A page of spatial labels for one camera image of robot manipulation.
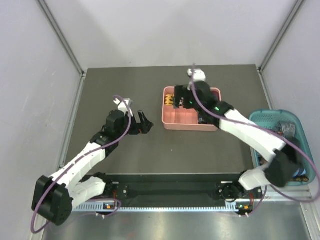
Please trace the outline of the yellow patterned necktie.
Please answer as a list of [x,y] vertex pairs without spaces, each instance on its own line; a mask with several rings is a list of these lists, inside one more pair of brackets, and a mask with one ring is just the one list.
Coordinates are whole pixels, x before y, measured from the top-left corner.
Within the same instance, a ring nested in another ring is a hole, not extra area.
[[175,98],[174,94],[166,94],[164,96],[164,105],[173,107],[174,106],[174,98]]

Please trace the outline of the pink compartment organizer box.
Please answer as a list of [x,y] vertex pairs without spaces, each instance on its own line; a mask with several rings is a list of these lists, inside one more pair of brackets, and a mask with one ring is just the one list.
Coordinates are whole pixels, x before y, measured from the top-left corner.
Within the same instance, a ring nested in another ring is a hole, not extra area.
[[199,124],[198,113],[194,109],[185,109],[182,106],[174,108],[171,104],[162,106],[162,123],[166,130],[172,131],[200,131],[216,132],[217,127],[210,124]]

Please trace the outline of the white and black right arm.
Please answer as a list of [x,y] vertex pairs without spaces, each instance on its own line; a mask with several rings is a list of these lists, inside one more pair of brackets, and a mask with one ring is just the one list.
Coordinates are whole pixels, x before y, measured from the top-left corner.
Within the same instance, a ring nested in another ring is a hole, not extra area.
[[302,159],[294,146],[300,142],[292,137],[286,143],[271,131],[265,131],[244,117],[238,110],[219,98],[204,81],[194,85],[174,87],[174,107],[194,109],[210,125],[229,133],[256,150],[266,163],[244,171],[233,185],[233,192],[245,198],[253,189],[273,185],[284,188],[294,174],[301,168]]

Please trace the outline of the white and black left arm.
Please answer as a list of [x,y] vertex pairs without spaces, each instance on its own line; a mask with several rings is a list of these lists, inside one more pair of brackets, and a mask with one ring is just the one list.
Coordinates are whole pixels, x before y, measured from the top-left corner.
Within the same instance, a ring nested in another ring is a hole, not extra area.
[[111,183],[97,176],[83,178],[118,147],[123,137],[150,132],[154,124],[143,111],[139,111],[138,116],[139,122],[128,113],[111,111],[102,129],[73,160],[51,176],[43,175],[37,180],[31,205],[33,212],[60,226],[79,205],[97,196],[109,198],[114,191]]

